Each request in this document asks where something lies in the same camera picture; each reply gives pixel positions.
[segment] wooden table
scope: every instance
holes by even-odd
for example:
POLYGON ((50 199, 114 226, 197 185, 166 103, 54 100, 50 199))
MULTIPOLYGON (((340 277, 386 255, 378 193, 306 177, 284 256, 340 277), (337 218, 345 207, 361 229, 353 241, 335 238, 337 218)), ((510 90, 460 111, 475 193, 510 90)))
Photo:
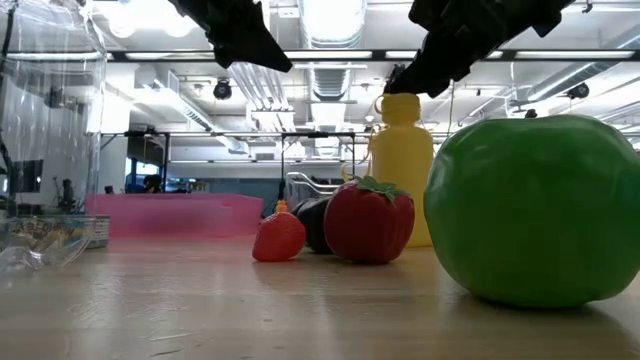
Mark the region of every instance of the wooden table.
POLYGON ((640 285, 569 312, 475 300, 431 250, 254 263, 247 240, 112 243, 7 278, 0 359, 635 359, 640 285))

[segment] green apple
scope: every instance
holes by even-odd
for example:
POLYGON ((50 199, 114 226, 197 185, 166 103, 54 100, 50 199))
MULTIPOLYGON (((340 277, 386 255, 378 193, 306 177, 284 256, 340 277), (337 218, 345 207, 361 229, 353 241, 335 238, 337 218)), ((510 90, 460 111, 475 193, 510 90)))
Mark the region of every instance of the green apple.
POLYGON ((444 269, 526 308, 619 294, 640 265, 640 158, 589 117, 495 119, 440 148, 425 216, 444 269))

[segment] black cable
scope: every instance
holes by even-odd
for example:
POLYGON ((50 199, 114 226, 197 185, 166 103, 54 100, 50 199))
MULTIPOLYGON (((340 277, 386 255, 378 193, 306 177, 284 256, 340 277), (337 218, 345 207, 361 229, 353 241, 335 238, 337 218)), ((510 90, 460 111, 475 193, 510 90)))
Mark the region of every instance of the black cable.
MULTIPOLYGON (((11 37, 13 35, 13 22, 14 15, 16 9, 18 8, 18 1, 13 1, 13 5, 9 8, 7 12, 7 28, 4 35, 4 42, 2 44, 2 58, 0 58, 0 109, 5 108, 5 96, 3 96, 4 90, 4 78, 5 78, 5 67, 7 62, 7 56, 9 55, 9 45, 11 44, 11 37)), ((9 190, 9 201, 14 201, 17 193, 17 184, 12 184, 12 174, 13 174, 13 162, 11 161, 11 156, 9 155, 9 150, 7 149, 7 145, 4 143, 2 139, 2 123, 4 119, 0 122, 0 156, 2 156, 2 160, 7 167, 7 183, 9 190)))

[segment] pink container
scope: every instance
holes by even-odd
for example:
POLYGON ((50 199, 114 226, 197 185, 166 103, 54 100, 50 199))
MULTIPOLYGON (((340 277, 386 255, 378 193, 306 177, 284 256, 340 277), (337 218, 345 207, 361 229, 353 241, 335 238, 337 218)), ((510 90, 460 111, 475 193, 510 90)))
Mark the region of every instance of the pink container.
POLYGON ((262 199, 235 194, 93 195, 87 214, 109 215, 112 238, 228 238, 255 234, 262 199))

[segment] toy strawberry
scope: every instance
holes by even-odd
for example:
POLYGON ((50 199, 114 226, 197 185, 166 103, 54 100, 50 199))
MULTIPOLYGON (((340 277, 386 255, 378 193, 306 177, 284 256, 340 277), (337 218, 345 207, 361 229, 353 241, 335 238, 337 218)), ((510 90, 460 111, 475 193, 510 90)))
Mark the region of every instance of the toy strawberry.
POLYGON ((288 212, 277 212, 258 227, 253 258, 265 262, 287 261, 298 255, 304 243, 304 225, 288 212))
POLYGON ((413 200, 394 184, 356 177, 333 195, 324 218, 327 244, 343 259, 380 264, 402 253, 413 231, 413 200))

